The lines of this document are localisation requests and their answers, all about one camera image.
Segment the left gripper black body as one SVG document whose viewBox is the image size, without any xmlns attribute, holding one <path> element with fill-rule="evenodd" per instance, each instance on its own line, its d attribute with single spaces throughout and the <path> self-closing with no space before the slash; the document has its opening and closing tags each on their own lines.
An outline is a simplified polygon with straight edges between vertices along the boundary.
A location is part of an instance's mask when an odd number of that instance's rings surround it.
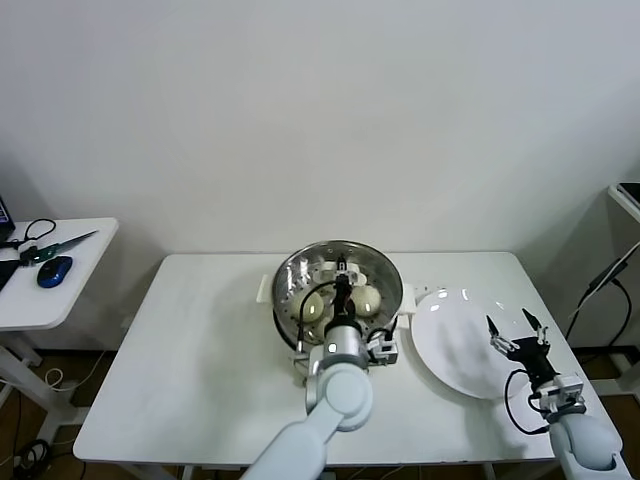
<svg viewBox="0 0 640 480">
<path fill-rule="evenodd" d="M 355 326 L 355 304 L 350 298 L 351 290 L 337 289 L 333 300 L 331 323 L 338 326 Z"/>
</svg>

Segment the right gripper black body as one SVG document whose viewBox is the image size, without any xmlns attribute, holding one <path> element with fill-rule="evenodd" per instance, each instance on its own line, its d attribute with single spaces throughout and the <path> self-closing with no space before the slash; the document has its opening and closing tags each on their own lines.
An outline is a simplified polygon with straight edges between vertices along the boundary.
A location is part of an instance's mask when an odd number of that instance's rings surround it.
<svg viewBox="0 0 640 480">
<path fill-rule="evenodd" d="M 547 358 L 548 343 L 540 344 L 535 337 L 515 339 L 513 343 L 517 349 L 508 353 L 508 359 L 524 367 L 531 384 L 545 384 L 558 375 Z"/>
</svg>

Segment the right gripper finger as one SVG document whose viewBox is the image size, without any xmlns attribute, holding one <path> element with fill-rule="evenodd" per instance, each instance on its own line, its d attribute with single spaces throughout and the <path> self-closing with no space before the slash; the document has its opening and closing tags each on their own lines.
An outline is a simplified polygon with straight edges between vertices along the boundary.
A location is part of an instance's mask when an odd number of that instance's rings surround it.
<svg viewBox="0 0 640 480">
<path fill-rule="evenodd" d="M 486 321 L 487 321 L 487 325 L 488 325 L 488 330 L 490 333 L 490 344 L 491 346 L 497 350 L 499 353 L 512 353 L 516 351 L 516 344 L 509 340 L 504 338 L 497 326 L 495 325 L 495 323 L 493 322 L 492 318 L 487 315 L 486 316 Z"/>
<path fill-rule="evenodd" d="M 522 308 L 522 313 L 535 333 L 534 336 L 524 338 L 524 341 L 529 345 L 537 344 L 539 346 L 549 346 L 550 343 L 547 339 L 548 327 L 543 326 L 538 318 L 526 308 Z"/>
</svg>

